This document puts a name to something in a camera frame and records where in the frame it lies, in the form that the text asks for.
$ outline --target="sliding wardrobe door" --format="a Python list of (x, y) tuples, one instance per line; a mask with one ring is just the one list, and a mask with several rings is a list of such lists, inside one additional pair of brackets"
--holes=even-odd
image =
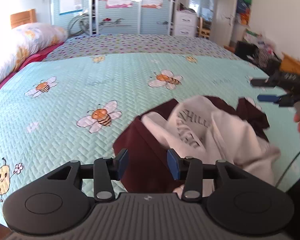
[(98, 34), (138, 33), (139, 0), (96, 0)]
[(142, 0), (141, 34), (168, 34), (172, 0)]

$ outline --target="pillow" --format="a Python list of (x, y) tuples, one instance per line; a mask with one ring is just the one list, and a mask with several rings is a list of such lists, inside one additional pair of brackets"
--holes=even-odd
[(67, 37), (65, 29), (45, 23), (28, 23), (3, 33), (0, 37), (0, 82), (18, 71), (29, 56)]

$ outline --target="wooden headboard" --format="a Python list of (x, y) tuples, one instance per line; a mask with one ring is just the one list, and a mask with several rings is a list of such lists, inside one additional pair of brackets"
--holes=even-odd
[(37, 22), (35, 9), (30, 9), (25, 12), (15, 13), (10, 15), (11, 28), (18, 27), (26, 23)]

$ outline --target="clothing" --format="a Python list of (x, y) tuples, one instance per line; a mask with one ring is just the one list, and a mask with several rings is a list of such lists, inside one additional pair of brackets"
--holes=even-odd
[[(237, 115), (251, 124), (255, 133), (266, 139), (263, 129), (269, 124), (266, 115), (255, 108), (245, 98), (240, 98), (237, 109), (229, 106), (217, 97), (207, 97), (219, 109)], [(129, 164), (121, 180), (128, 192), (134, 193), (171, 193), (184, 182), (174, 181), (167, 164), (167, 149), (156, 140), (141, 122), (142, 116), (149, 112), (157, 112), (168, 119), (178, 102), (175, 99), (159, 105), (141, 116), (123, 131), (114, 142), (113, 148), (117, 155), (122, 148), (128, 149)]]
[[(257, 137), (248, 122), (218, 109), (204, 96), (180, 103), (168, 120), (150, 112), (141, 121), (165, 149), (173, 148), (181, 158), (190, 155), (206, 164), (227, 160), (274, 182), (272, 163), (280, 156), (279, 148)], [(213, 180), (203, 180), (203, 196), (213, 190)], [(181, 195), (182, 188), (175, 192)]]

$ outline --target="drawer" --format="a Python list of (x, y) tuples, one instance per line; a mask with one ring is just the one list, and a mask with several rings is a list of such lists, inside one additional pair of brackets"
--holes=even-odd
[(176, 12), (176, 25), (185, 25), (196, 27), (197, 26), (197, 15), (183, 12)]
[(184, 25), (176, 25), (174, 27), (174, 35), (175, 36), (194, 37), (195, 27), (189, 27), (189, 26), (184, 26)]

